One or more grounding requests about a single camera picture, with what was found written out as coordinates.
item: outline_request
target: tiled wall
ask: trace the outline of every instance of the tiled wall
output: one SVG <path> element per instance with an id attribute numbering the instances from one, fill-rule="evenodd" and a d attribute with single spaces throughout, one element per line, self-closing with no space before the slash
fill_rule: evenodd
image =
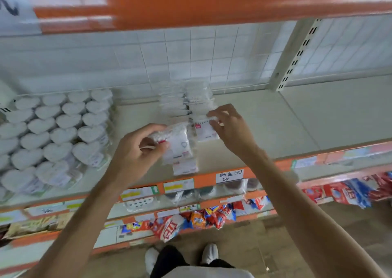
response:
<path id="1" fill-rule="evenodd" d="M 127 85 L 120 97 L 140 98 L 188 78 L 224 93 L 267 83 L 295 23 L 0 38 L 0 77 L 19 93 Z"/>
<path id="2" fill-rule="evenodd" d="M 392 66 L 392 14 L 324 19 L 293 79 Z"/>

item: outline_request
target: hand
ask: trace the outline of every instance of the hand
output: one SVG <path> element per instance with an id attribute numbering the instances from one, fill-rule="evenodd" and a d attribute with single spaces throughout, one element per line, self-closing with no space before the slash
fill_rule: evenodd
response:
<path id="1" fill-rule="evenodd" d="M 210 124 L 226 147 L 242 161 L 246 160 L 255 151 L 259 151 L 251 130 L 232 104 L 220 106 L 208 112 L 207 116 L 218 117 L 223 122 L 223 126 L 215 120 L 211 120 Z"/>
<path id="2" fill-rule="evenodd" d="M 143 177 L 169 148 L 168 142 L 158 144 L 155 149 L 144 148 L 154 146 L 153 140 L 147 136 L 165 128 L 164 124 L 150 123 L 126 134 L 120 140 L 104 177 L 110 181 L 115 180 L 121 191 Z"/>

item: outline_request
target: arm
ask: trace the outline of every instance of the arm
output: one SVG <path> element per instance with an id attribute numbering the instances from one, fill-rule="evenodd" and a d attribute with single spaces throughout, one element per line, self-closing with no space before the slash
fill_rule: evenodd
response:
<path id="1" fill-rule="evenodd" d="M 140 149 L 149 144 L 145 139 L 166 126 L 149 124 L 123 137 L 102 179 L 76 211 L 39 263 L 22 277 L 78 277 L 104 227 L 106 218 L 121 192 L 139 180 L 163 155 L 167 143 L 154 150 Z"/>
<path id="2" fill-rule="evenodd" d="M 257 146 L 233 105 L 221 106 L 208 116 L 224 123 L 210 122 L 228 149 L 255 173 L 316 277 L 387 277 L 365 250 Z"/>

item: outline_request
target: shoe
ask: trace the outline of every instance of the shoe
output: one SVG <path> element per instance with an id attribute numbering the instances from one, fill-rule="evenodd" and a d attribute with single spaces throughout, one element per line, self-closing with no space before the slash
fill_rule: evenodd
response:
<path id="1" fill-rule="evenodd" d="M 153 272 L 156 260 L 158 259 L 159 252 L 154 247 L 149 248 L 145 254 L 145 264 L 148 275 Z"/>
<path id="2" fill-rule="evenodd" d="M 214 243 L 209 243 L 203 250 L 202 264 L 209 265 L 210 262 L 217 258 L 219 258 L 218 247 Z"/>

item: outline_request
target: tiled floor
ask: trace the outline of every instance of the tiled floor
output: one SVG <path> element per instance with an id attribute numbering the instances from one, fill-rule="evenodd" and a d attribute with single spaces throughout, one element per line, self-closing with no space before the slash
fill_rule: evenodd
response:
<path id="1" fill-rule="evenodd" d="M 373 209 L 329 203 L 322 208 L 389 274 L 392 274 L 392 208 L 387 203 Z M 196 265 L 204 246 L 218 245 L 219 257 L 256 278 L 313 277 L 279 217 L 239 222 L 221 230 L 209 229 L 175 237 L 185 260 Z M 109 252 L 91 258 L 83 278 L 144 278 L 147 246 Z"/>

